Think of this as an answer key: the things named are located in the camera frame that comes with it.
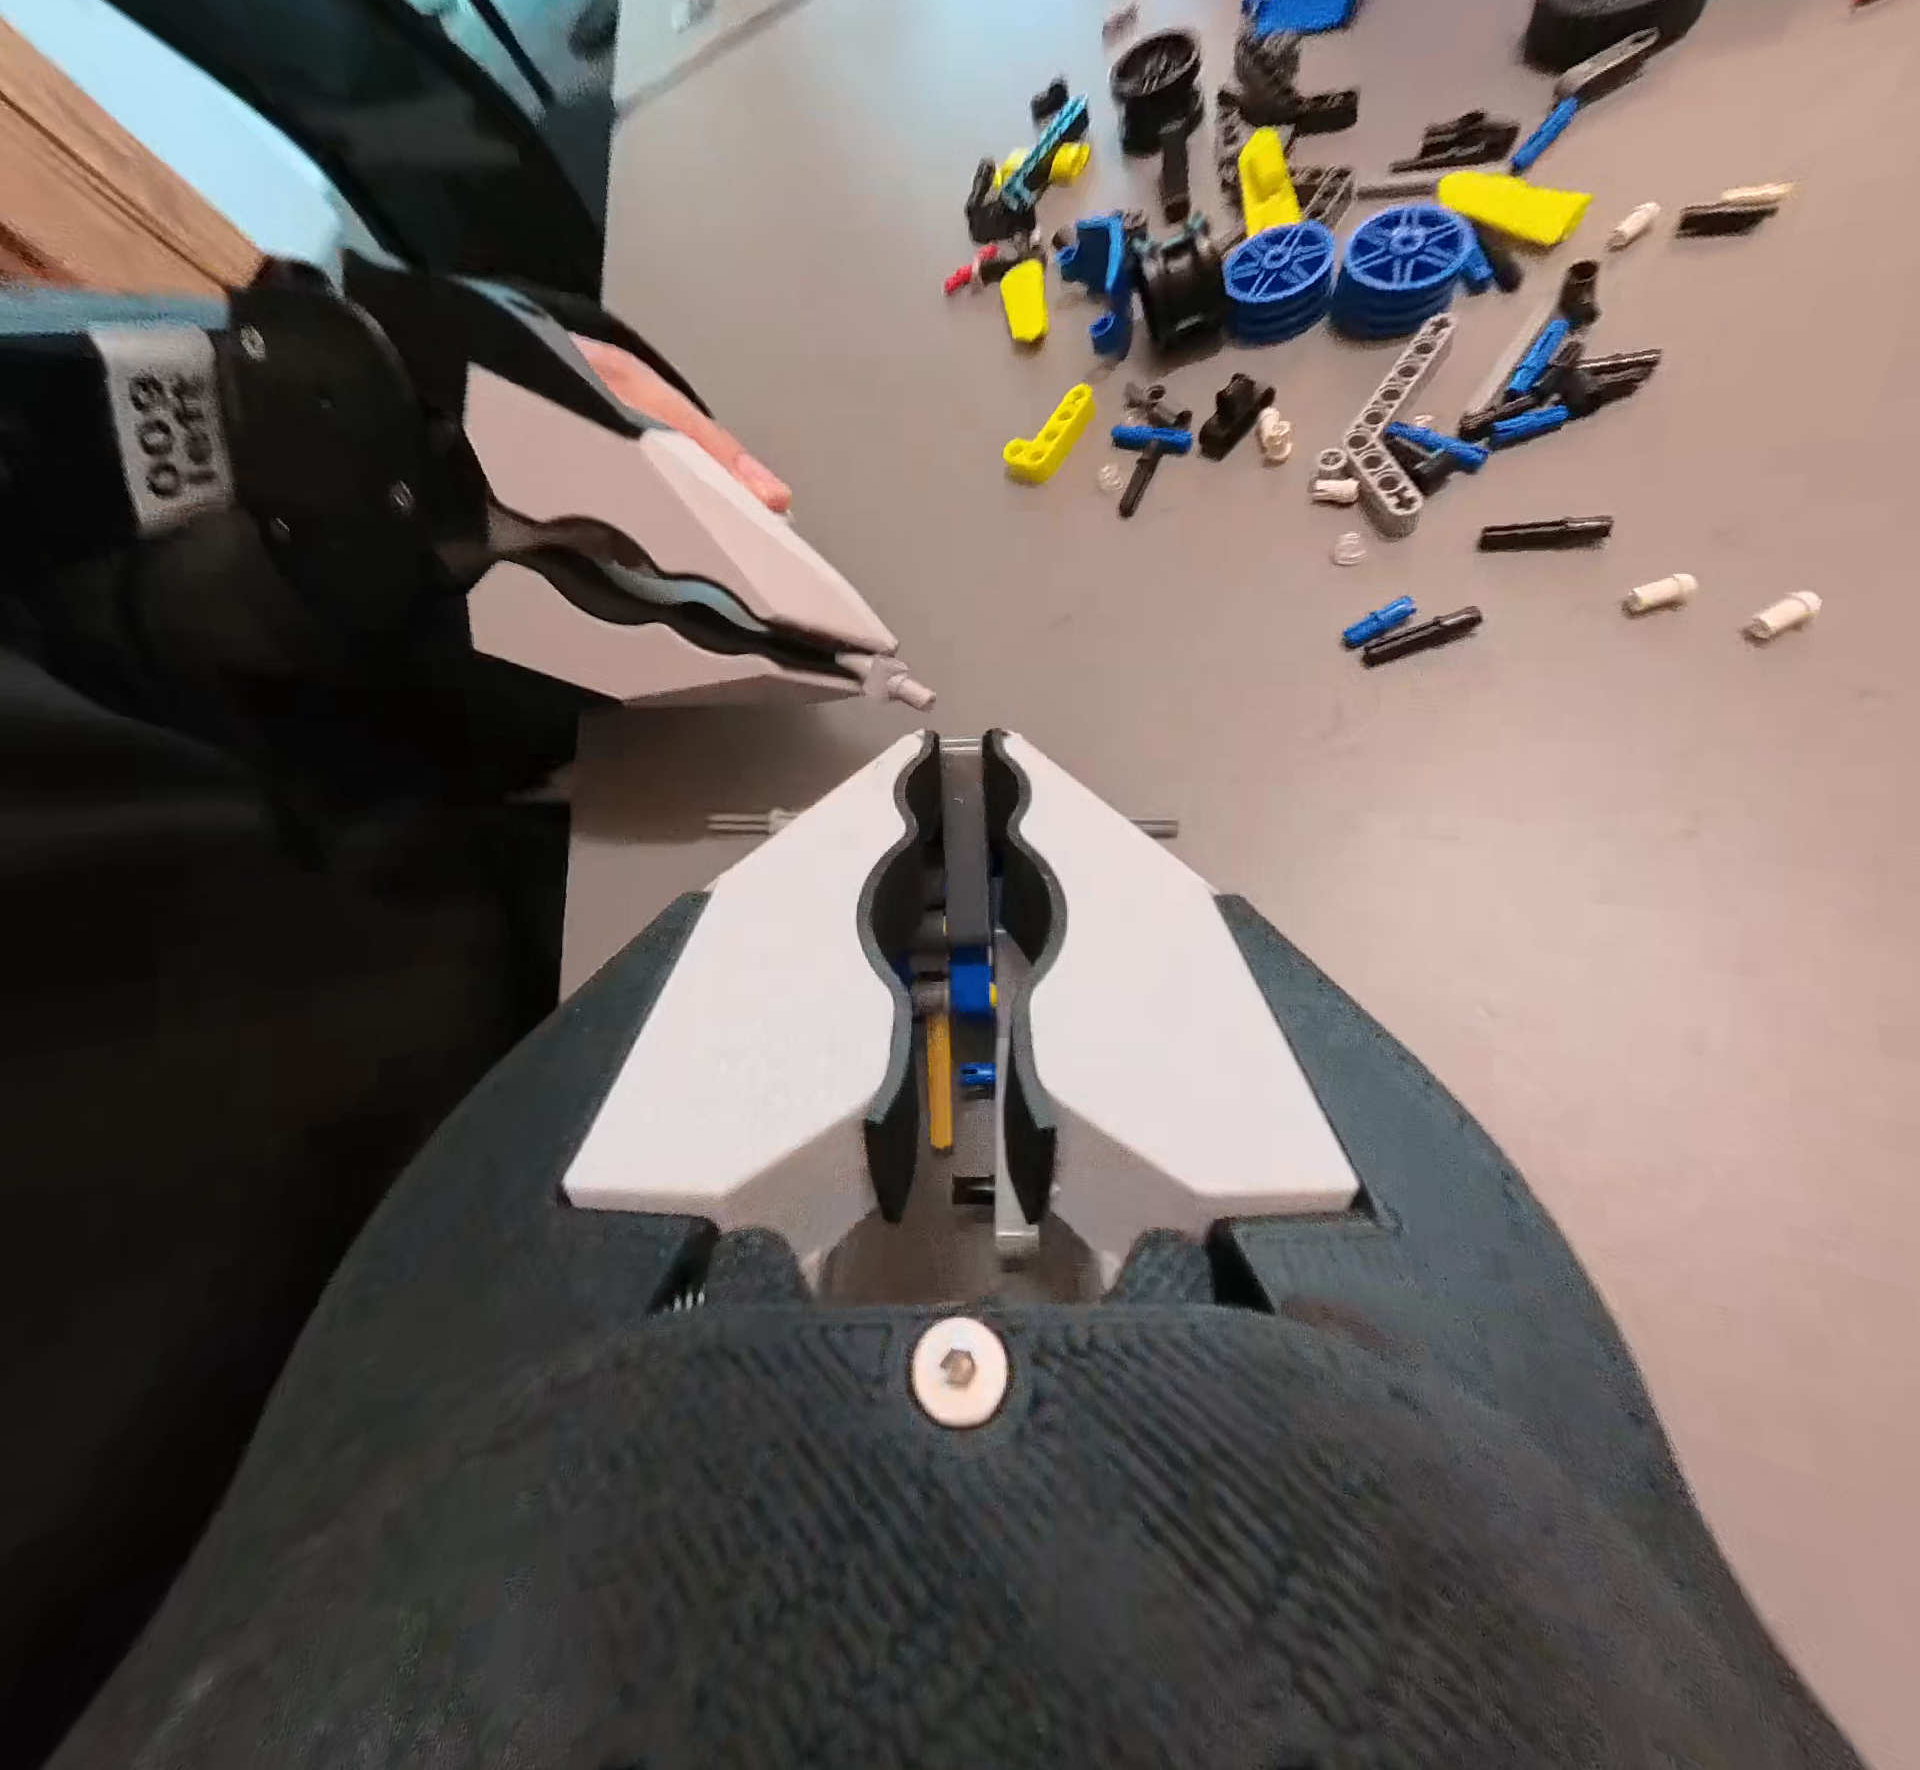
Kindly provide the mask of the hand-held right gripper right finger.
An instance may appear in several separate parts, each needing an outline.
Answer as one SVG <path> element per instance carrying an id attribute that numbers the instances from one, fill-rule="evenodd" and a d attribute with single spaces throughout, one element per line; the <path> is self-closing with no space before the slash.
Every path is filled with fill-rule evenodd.
<path id="1" fill-rule="evenodd" d="M 983 741 L 1012 999 L 1006 1156 L 1092 1258 L 1336 1216 L 1361 1180 L 1206 880 L 1027 736 Z"/>

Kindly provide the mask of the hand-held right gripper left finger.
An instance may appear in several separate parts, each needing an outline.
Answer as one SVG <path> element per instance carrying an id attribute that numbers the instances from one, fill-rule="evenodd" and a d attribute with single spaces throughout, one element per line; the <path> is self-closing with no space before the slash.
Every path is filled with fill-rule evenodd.
<path id="1" fill-rule="evenodd" d="M 709 888 L 563 1170 L 568 1206 L 772 1229 L 796 1253 L 876 1210 L 865 1111 L 911 1000 L 858 910 L 932 750 L 900 736 Z"/>

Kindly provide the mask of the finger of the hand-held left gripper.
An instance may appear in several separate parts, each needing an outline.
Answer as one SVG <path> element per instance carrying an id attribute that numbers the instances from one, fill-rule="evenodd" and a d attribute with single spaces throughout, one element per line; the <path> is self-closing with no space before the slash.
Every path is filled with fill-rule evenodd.
<path id="1" fill-rule="evenodd" d="M 468 592 L 478 651 L 625 708 L 877 694 L 877 651 L 759 618 L 704 579 L 568 548 L 501 558 Z"/>
<path id="2" fill-rule="evenodd" d="M 897 635 L 781 512 L 691 434 L 640 415 L 587 369 L 580 405 L 468 364 L 466 440 L 494 500 L 575 529 L 620 567 L 717 587 L 760 625 L 889 654 Z"/>

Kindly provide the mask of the blue grey lego sub-assembly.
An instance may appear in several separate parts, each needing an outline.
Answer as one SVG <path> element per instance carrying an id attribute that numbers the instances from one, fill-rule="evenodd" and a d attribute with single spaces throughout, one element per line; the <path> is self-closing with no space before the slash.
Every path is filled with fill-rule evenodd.
<path id="1" fill-rule="evenodd" d="M 908 1216 L 924 1157 L 951 1157 L 962 1125 L 953 1046 L 946 1062 L 935 1062 L 927 1042 L 932 1020 L 946 1024 L 953 1044 L 997 1013 L 987 754 L 979 737 L 964 737 L 955 750 L 941 736 L 932 741 L 935 750 L 913 765 L 900 790 L 908 840 L 876 869 L 858 910 L 869 919 L 869 950 L 884 952 L 911 1000 L 911 1020 L 896 1032 L 892 1070 L 865 1111 L 865 1157 L 877 1206 L 862 1220 L 876 1216 L 887 1229 Z M 695 1220 L 720 1235 L 767 1232 L 791 1249 L 772 1229 L 724 1232 Z M 791 1253 L 805 1277 L 817 1277 L 833 1252 Z"/>

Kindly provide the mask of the pile of loose lego pieces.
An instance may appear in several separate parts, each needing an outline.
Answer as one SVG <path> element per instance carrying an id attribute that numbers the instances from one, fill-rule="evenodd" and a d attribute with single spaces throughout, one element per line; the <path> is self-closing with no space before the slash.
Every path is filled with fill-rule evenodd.
<path id="1" fill-rule="evenodd" d="M 1555 248 L 1588 213 L 1586 195 L 1550 192 L 1526 173 L 1580 108 L 1631 75 L 1660 42 L 1634 33 L 1557 73 L 1555 104 L 1517 139 L 1513 124 L 1480 110 L 1430 127 L 1421 151 L 1404 162 L 1419 173 L 1398 202 L 1357 219 L 1342 243 L 1333 224 L 1350 192 L 1333 166 L 1294 171 L 1288 148 L 1303 133 L 1347 128 L 1356 90 L 1299 97 L 1303 37 L 1350 24 L 1357 0 L 1242 0 L 1237 86 L 1216 97 L 1213 139 L 1235 181 L 1242 230 L 1220 243 L 1189 205 L 1185 144 L 1198 124 L 1198 47 L 1189 29 L 1140 37 L 1113 65 L 1113 96 L 1127 151 L 1166 156 L 1166 231 L 1142 213 L 1110 209 L 1039 240 L 1034 206 L 1068 181 L 1084 156 L 1087 104 L 1053 80 L 1032 104 L 1036 139 L 1003 163 L 981 158 L 968 192 L 974 254 L 943 281 L 943 293 L 988 288 L 1001 296 L 1016 343 L 1048 334 L 1044 269 L 1099 301 L 1089 321 L 1092 354 L 1108 364 L 1130 350 L 1135 326 L 1160 354 L 1228 339 L 1280 343 L 1327 321 L 1356 341 L 1404 341 L 1397 364 L 1322 455 L 1327 486 L 1366 506 L 1384 536 L 1419 524 L 1432 488 L 1476 469 L 1493 450 L 1552 434 L 1643 386 L 1660 348 L 1590 350 L 1600 315 L 1596 259 L 1562 273 L 1560 288 L 1517 360 L 1457 434 L 1408 422 L 1407 407 L 1451 347 L 1460 288 L 1509 288 L 1517 269 L 1499 263 L 1504 243 Z"/>

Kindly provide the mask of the person's left hand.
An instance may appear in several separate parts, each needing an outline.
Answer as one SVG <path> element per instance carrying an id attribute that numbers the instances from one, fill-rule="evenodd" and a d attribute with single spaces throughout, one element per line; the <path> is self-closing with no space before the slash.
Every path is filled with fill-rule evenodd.
<path id="1" fill-rule="evenodd" d="M 709 457 L 731 472 L 760 506 L 786 515 L 791 510 L 788 486 L 772 472 L 757 455 L 712 422 L 698 405 L 668 381 L 654 366 L 616 343 L 572 336 L 592 372 L 629 408 L 691 436 Z"/>

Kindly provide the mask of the wooden board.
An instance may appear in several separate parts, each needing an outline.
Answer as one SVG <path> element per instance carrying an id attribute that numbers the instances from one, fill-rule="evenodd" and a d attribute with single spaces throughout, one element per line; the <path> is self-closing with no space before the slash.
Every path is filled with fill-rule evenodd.
<path id="1" fill-rule="evenodd" d="M 3 278 L 223 296 L 262 252 L 12 24 L 3 24 Z"/>

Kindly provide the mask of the person's dark clothed torso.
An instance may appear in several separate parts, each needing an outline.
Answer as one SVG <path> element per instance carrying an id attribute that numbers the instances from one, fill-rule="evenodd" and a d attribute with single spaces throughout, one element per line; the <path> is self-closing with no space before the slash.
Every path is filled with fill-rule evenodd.
<path id="1" fill-rule="evenodd" d="M 172 1586 L 330 1268 L 554 1000 L 566 812 L 286 809 L 4 651 L 3 1744 Z"/>

